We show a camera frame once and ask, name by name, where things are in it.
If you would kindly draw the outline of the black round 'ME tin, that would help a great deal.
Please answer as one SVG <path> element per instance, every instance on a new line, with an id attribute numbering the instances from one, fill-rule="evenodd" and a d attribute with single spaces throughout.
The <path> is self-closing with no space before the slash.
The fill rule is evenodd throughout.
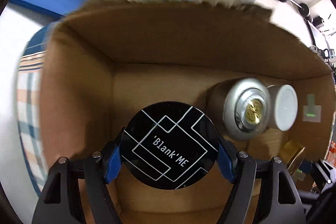
<path id="1" fill-rule="evenodd" d="M 182 189 L 206 176 L 219 153 L 218 133 L 198 108 L 159 102 L 139 110 L 127 124 L 121 160 L 147 186 Z"/>

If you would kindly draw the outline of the white round lidded jar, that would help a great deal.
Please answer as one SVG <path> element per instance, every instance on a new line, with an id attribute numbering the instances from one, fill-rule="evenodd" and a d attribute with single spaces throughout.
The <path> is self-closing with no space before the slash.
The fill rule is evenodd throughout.
<path id="1" fill-rule="evenodd" d="M 288 131 L 295 122 L 298 113 L 298 99 L 291 85 L 270 85 L 271 111 L 268 127 Z"/>

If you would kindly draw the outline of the silver round tin gold centre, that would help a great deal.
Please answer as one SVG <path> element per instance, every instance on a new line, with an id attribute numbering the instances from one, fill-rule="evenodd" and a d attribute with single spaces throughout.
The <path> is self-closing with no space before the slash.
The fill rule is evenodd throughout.
<path id="1" fill-rule="evenodd" d="M 251 140 L 267 128 L 271 109 L 268 89 L 255 78 L 234 79 L 228 84 L 223 106 L 226 134 L 236 141 Z"/>

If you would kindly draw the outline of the plaid tablecloth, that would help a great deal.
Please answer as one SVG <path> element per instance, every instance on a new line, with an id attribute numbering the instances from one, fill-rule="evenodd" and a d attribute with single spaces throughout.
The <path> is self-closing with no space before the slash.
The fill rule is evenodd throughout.
<path id="1" fill-rule="evenodd" d="M 45 26 L 29 40 L 19 62 L 17 78 L 19 139 L 30 182 L 37 196 L 41 195 L 48 176 L 40 133 L 39 97 L 50 32 L 51 26 Z"/>

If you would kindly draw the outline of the open cardboard box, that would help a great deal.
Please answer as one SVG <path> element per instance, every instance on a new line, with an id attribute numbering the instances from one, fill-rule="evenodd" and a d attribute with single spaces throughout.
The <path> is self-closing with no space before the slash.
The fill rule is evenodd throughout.
<path id="1" fill-rule="evenodd" d="M 272 24 L 270 15 L 234 2 L 86 2 L 56 23 L 47 43 L 40 121 L 49 166 L 60 157 L 75 161 L 102 151 L 147 106 L 183 102 L 206 114 L 218 139 L 255 159 L 278 157 L 292 139 L 303 145 L 305 158 L 291 178 L 306 223 L 335 223 L 335 185 L 318 173 L 330 143 L 334 78 L 319 55 Z M 288 131 L 267 125 L 248 141 L 226 134 L 228 81 L 244 78 L 295 89 L 298 113 Z M 122 161 L 106 187 L 121 223 L 218 223 L 233 184 L 216 160 L 191 186 L 156 189 Z"/>

